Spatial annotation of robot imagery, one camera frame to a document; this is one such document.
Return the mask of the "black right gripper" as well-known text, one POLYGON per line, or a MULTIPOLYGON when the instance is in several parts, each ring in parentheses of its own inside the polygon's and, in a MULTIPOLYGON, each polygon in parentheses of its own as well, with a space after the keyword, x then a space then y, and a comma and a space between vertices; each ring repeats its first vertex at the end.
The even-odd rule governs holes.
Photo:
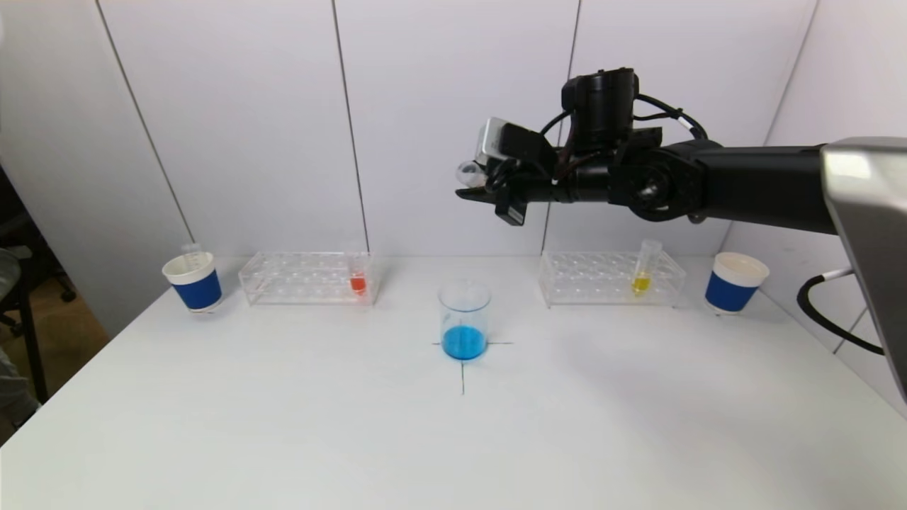
POLYGON ((495 215, 512 226, 525 223, 532 203, 570 203, 574 198, 571 176, 553 178, 518 159, 490 162, 486 188, 457 188, 463 200, 495 206, 495 215))

